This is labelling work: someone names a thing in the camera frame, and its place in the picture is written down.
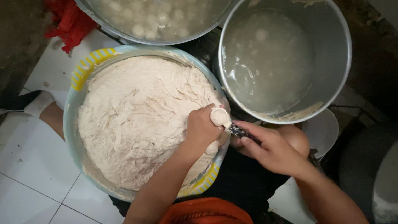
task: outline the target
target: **white plate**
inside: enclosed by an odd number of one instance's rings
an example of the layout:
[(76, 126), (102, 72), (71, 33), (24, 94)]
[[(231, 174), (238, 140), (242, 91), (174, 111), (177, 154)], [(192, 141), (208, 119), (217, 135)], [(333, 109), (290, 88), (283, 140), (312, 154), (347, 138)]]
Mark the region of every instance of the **white plate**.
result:
[(333, 112), (326, 109), (317, 116), (304, 121), (302, 130), (307, 135), (310, 147), (317, 149), (317, 159), (323, 157), (336, 143), (339, 135), (339, 122)]

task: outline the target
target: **orange shirt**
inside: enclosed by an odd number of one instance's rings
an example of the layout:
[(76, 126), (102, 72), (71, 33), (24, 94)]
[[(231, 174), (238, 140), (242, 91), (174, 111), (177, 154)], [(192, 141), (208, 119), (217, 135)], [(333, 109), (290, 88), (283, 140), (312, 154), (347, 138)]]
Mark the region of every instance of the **orange shirt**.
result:
[(253, 224), (249, 214), (219, 198), (201, 198), (174, 204), (160, 224)]

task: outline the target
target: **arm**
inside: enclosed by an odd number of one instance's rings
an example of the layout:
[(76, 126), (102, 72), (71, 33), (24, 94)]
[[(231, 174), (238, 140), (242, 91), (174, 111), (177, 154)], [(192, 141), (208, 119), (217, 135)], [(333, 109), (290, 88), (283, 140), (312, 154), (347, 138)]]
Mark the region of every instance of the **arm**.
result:
[(355, 202), (311, 164), (295, 179), (301, 196), (319, 223), (368, 223)]
[(210, 121), (212, 107), (189, 114), (186, 140), (137, 193), (124, 224), (158, 223), (172, 206), (189, 169), (223, 132)]
[(368, 223), (355, 202), (292, 148), (278, 131), (247, 122), (236, 124), (262, 142), (259, 146), (249, 138), (240, 140), (260, 164), (274, 173), (296, 179), (306, 205), (319, 223)]

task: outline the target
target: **wrist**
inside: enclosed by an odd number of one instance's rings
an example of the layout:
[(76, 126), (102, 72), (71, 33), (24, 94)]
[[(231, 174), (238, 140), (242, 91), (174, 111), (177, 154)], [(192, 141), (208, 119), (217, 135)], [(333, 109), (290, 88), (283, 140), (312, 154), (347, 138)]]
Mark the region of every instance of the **wrist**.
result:
[(293, 177), (306, 182), (318, 173), (319, 171), (316, 169), (316, 167), (306, 160), (305, 163), (303, 163), (300, 168), (297, 169), (297, 172), (293, 175)]
[(185, 161), (195, 163), (202, 156), (206, 148), (202, 144), (187, 139), (180, 144), (175, 154)]

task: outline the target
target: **dark pants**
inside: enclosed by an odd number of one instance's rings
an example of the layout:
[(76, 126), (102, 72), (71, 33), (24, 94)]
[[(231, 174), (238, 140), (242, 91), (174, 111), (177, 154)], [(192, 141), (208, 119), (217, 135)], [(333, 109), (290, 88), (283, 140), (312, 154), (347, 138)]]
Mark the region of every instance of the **dark pants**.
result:
[[(268, 210), (267, 200), (288, 179), (288, 176), (266, 170), (257, 160), (230, 147), (213, 185), (203, 194), (179, 198), (174, 204), (197, 198), (216, 197), (234, 203), (255, 220), (261, 212)], [(130, 203), (113, 197), (111, 200), (125, 217)]]

